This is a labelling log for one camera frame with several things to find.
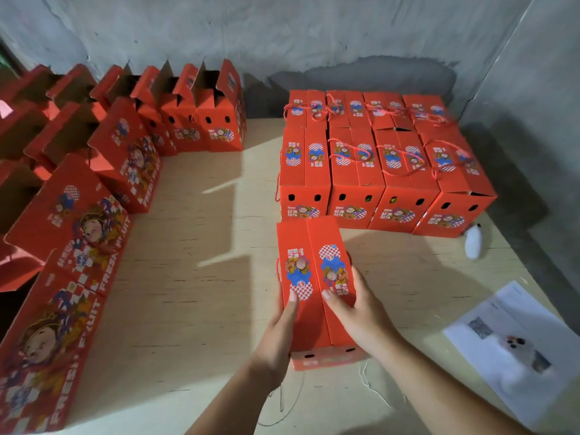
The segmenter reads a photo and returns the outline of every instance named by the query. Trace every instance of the white sheet of paper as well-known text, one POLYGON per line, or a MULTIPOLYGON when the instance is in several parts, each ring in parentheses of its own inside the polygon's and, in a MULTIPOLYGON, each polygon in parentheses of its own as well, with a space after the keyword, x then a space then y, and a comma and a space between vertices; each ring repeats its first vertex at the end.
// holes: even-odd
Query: white sheet of paper
POLYGON ((580 375, 580 337, 516 281, 500 289, 443 330, 522 424, 540 419, 570 382, 580 375), (485 326, 477 328, 469 323, 485 326), (517 336, 552 365, 543 373, 518 362, 499 340, 517 336))

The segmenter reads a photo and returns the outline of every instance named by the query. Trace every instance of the person's left hand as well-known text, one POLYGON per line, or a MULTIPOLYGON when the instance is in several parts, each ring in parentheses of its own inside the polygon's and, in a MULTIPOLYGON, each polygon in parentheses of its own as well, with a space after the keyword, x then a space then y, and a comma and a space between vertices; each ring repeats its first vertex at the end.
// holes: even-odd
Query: person's left hand
POLYGON ((250 359, 251 366, 266 376, 265 381, 268 382, 270 391, 278 388, 286 377, 290 362, 292 329, 297 313, 298 296, 296 292, 290 290, 288 304, 284 308, 282 284, 280 284, 276 311, 250 359))

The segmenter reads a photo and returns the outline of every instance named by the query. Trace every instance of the person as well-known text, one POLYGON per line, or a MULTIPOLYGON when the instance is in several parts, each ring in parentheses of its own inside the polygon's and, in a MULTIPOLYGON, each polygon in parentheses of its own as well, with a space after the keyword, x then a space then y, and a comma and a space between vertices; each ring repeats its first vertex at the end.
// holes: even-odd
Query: person
MULTIPOLYGON (((508 417, 445 372, 397 331, 380 300, 353 267, 357 300, 348 307, 328 290, 323 298, 354 341, 392 375, 433 435, 530 435, 508 417)), ((185 435, 247 435, 268 394, 288 369, 298 299, 290 292, 248 362, 224 386, 185 435)))

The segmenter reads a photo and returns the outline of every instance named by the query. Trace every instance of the forearm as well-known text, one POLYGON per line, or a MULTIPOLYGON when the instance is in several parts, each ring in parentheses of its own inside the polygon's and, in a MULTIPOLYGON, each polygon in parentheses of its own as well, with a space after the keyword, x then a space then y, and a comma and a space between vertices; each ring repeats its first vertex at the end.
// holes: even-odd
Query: forearm
POLYGON ((433 435, 531 434, 402 337, 385 338, 377 358, 433 435))
POLYGON ((250 435, 268 397, 268 379, 244 365, 199 416, 185 435, 250 435))

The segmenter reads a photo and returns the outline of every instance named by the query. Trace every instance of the white string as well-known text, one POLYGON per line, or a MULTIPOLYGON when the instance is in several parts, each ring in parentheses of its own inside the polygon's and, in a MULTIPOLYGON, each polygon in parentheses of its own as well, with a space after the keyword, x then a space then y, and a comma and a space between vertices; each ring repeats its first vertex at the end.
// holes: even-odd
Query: white string
MULTIPOLYGON (((288 411, 288 413, 283 416, 282 418, 280 418, 276 423, 272 423, 272 424, 262 424, 258 421, 258 426, 262 426, 262 427, 271 427, 271 426, 275 426, 276 424, 284 421, 284 419, 290 415, 290 412, 292 412, 292 410, 294 409, 294 406, 296 406, 296 403, 298 403, 298 399, 300 398, 300 393, 302 392, 302 387, 304 386, 304 377, 305 377, 305 373, 302 373, 302 382, 300 384, 300 389, 298 390, 298 395, 296 396, 296 400, 294 401, 294 403, 292 404, 292 407, 290 408, 290 410, 288 411)), ((282 412, 284 410, 284 401, 282 399, 282 385, 280 385, 280 412, 282 412)))
POLYGON ((387 400, 381 395, 381 393, 379 391, 377 391, 376 389, 371 388, 371 384, 369 383, 368 379, 366 378, 366 367, 368 366, 368 360, 365 363, 365 366, 363 369, 359 369, 359 376, 362 380, 362 383, 369 388, 371 391, 373 391, 375 394, 379 395, 379 397, 381 397, 381 399, 386 403, 386 405, 388 407, 391 407, 390 404, 388 404, 387 400))

